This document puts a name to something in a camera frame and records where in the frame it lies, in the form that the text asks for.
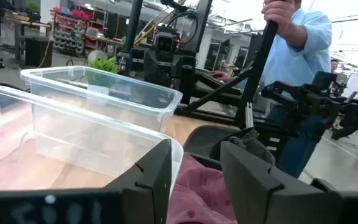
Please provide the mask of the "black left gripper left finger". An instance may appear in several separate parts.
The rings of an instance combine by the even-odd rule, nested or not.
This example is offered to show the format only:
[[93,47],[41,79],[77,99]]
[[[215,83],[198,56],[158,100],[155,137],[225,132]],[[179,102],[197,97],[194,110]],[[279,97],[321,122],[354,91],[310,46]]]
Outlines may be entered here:
[[172,142],[160,141],[104,187],[104,224],[165,224],[172,181]]

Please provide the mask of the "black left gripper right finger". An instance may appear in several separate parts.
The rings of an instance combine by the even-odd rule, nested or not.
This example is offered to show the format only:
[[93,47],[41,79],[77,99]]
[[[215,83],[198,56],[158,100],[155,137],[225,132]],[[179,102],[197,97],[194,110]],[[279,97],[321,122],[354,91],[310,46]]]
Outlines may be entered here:
[[238,224],[336,224],[342,200],[273,167],[237,145],[221,144],[221,167]]

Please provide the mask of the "person's hand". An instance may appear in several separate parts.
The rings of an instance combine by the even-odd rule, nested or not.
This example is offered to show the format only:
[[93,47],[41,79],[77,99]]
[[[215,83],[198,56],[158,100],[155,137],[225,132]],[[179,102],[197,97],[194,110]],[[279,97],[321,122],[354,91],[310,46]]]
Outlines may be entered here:
[[277,34],[284,36],[290,30],[292,15],[296,12],[294,0],[265,0],[262,14],[266,21],[278,24]]
[[233,77],[228,75],[226,72],[217,71],[217,70],[211,72],[211,76],[217,79],[220,83],[227,83],[233,79]]

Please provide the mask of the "green plant in white pot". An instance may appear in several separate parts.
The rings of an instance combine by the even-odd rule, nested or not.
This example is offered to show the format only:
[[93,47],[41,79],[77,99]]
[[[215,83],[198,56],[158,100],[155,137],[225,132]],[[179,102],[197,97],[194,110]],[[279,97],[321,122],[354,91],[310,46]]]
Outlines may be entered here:
[[116,57],[95,60],[89,67],[110,73],[119,73],[121,70],[120,65],[116,62]]

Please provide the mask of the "clear plastic bin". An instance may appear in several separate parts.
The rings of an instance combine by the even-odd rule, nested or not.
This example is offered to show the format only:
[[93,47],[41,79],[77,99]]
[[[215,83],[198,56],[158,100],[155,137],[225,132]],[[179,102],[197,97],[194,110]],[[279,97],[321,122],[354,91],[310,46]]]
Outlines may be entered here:
[[183,94],[86,66],[21,70],[30,92],[110,118],[163,132]]
[[166,135],[0,85],[0,190],[104,187]]

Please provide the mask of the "white floor fan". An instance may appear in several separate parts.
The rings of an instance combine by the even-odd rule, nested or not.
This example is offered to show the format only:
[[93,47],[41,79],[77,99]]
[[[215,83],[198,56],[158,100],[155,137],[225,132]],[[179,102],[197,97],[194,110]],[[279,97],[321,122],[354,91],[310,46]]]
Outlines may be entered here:
[[102,50],[92,50],[87,54],[88,65],[90,66],[95,60],[104,60],[108,58],[107,54]]

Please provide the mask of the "red parts shelf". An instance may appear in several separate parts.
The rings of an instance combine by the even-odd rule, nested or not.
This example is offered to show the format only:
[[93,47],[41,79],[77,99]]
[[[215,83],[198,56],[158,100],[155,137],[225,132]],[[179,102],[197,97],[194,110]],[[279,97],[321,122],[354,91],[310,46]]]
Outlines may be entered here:
[[87,49],[97,47],[97,39],[106,30],[108,13],[89,3],[73,2],[69,7],[55,7],[53,49],[67,55],[84,57]]

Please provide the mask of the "black floor cabinet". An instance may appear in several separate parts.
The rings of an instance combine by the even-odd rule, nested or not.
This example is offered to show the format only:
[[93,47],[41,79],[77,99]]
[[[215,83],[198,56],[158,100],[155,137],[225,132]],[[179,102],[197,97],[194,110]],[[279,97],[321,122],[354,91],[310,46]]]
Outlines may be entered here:
[[48,37],[25,38],[25,65],[47,68],[52,65],[54,41]]

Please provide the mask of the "black frame post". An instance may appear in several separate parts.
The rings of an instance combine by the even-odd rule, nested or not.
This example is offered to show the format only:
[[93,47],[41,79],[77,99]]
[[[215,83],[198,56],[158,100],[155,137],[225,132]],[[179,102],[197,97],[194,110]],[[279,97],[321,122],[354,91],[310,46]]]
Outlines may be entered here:
[[129,17],[129,25],[127,28],[127,37],[126,37],[126,42],[124,44],[124,61],[125,61],[124,75],[125,76],[129,75],[129,64],[130,64],[129,53],[134,46],[135,35],[139,23],[142,3],[143,0],[134,0],[132,4],[131,14]]

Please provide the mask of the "black diagonal frame strut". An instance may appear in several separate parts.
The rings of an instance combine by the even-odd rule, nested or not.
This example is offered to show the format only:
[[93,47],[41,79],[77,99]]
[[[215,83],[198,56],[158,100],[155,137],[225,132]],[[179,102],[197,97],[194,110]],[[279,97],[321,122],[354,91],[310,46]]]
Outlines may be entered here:
[[[233,79],[225,84],[219,84],[217,88],[212,91],[200,91],[193,90],[191,94],[193,96],[201,96],[200,99],[189,103],[187,106],[180,106],[177,111],[183,112],[185,114],[190,114],[195,112],[200,106],[203,106],[209,101],[214,101],[226,105],[237,106],[237,116],[240,116],[240,113],[246,113],[248,105],[252,104],[253,97],[255,95],[257,85],[259,84],[260,78],[262,76],[262,71],[258,68],[251,67],[250,69],[243,70],[238,76],[233,77]],[[247,80],[247,86],[242,91],[241,97],[234,99],[231,96],[226,96],[226,93],[234,87],[235,85],[242,83]]]

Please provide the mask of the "black upright frame strut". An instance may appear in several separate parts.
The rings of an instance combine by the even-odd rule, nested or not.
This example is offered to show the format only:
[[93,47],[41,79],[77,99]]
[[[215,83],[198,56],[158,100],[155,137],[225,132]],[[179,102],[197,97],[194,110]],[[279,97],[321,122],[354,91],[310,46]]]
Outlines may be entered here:
[[278,31],[278,24],[274,21],[268,21],[264,29],[259,49],[255,59],[249,64],[247,70],[241,73],[240,77],[247,79],[234,122],[240,129],[252,128],[254,126],[252,102],[258,89],[258,84],[262,76],[266,60]]

